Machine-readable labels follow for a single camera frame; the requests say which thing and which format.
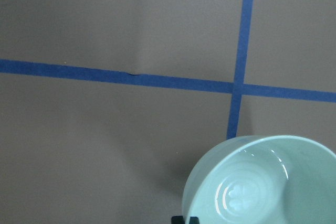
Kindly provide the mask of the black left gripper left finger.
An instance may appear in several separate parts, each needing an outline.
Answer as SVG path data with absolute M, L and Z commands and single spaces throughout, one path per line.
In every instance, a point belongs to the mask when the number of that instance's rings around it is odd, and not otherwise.
M 185 224 L 183 216 L 172 216 L 171 224 Z

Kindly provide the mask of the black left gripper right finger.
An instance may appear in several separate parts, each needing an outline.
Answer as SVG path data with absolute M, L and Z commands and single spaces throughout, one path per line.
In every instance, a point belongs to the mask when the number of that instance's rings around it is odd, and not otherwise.
M 189 224 L 199 224 L 199 219 L 197 217 L 190 217 Z

